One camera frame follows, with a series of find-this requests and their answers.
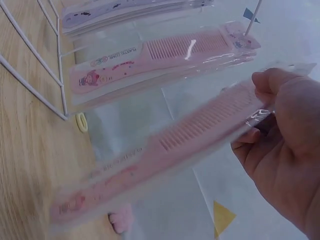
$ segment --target plastic comb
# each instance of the plastic comb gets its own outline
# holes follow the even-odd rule
[[[92,211],[98,215],[112,201],[117,203],[121,198],[130,201],[131,195],[145,191],[148,184],[152,189],[150,183],[161,182],[177,170],[198,162],[219,144],[234,140],[230,137],[242,133],[239,130],[247,126],[252,114],[270,104],[269,99],[262,102],[256,97],[251,80],[227,88],[181,121],[150,136],[139,154],[131,151],[130,157],[126,155],[130,165],[116,174],[104,175],[108,173],[104,167],[95,170],[90,184],[78,187],[64,202],[53,204],[51,221],[66,223],[88,217]]]
[[[223,57],[232,53],[232,45],[218,29],[146,41],[135,59],[89,72],[71,71],[71,90],[84,94],[133,75]]]

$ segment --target comb teeth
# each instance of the comb teeth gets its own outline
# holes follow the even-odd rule
[[[159,142],[167,152],[182,147],[186,142],[219,127],[219,123],[232,118],[233,115],[250,105],[255,98],[254,89],[247,83],[233,86],[193,113],[192,116],[164,131]]]
[[[212,52],[214,56],[215,52],[218,54],[230,49],[218,30],[190,33],[146,42],[152,60],[185,57],[192,44],[191,54]]]

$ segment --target yellow hair tie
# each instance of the yellow hair tie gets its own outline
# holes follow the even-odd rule
[[[81,132],[86,133],[88,131],[88,123],[83,112],[75,115],[76,124]]]

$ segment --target wooden table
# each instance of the wooden table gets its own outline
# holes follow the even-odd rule
[[[57,22],[48,0],[42,0]],[[59,77],[57,38],[36,0],[5,0],[22,30]],[[58,84],[20,38],[0,8],[0,52],[61,111]],[[115,240],[105,216],[51,238],[49,205],[56,187],[79,179],[95,156],[75,119],[63,121],[0,65],[0,239]]]

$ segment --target yellow triangle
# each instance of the yellow triangle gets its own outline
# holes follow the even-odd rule
[[[214,239],[229,226],[237,215],[220,203],[213,201],[213,218],[214,218]]]

